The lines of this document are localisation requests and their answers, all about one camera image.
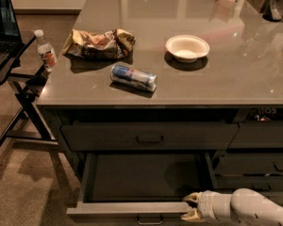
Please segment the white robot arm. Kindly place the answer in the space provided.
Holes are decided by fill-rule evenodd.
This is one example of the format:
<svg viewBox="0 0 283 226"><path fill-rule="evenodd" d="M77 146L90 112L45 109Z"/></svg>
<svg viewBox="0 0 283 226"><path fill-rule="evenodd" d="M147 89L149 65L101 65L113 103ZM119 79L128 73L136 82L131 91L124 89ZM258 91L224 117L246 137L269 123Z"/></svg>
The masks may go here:
<svg viewBox="0 0 283 226"><path fill-rule="evenodd" d="M181 218L188 222L231 223L234 226L283 226L283 207L254 190L239 188L231 194L195 192L183 199L194 202Z"/></svg>

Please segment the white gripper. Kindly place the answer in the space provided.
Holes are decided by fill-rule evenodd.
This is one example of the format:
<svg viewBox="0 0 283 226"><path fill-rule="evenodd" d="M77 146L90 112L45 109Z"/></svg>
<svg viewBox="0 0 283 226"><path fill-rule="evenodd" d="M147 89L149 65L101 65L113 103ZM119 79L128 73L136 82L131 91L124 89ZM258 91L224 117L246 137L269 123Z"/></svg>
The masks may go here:
<svg viewBox="0 0 283 226"><path fill-rule="evenodd" d="M231 221L231 194L222 194L213 191L193 192L183 198L184 202L197 203L197 209L181 215L187 222L230 222Z"/></svg>

